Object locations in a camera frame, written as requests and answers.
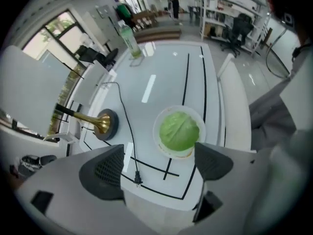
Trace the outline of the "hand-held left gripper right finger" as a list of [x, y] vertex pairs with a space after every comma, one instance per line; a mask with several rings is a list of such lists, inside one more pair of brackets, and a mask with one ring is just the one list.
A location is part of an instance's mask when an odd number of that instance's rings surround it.
[[243, 231], [268, 172], [271, 150], [248, 152], [196, 143], [195, 165], [203, 179], [194, 216], [197, 231]]

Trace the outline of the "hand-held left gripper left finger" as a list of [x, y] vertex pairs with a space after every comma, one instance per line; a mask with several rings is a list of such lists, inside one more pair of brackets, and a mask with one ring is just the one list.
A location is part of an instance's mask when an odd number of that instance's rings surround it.
[[151, 235], [126, 206], [124, 146], [56, 159], [16, 191], [26, 213], [49, 235]]

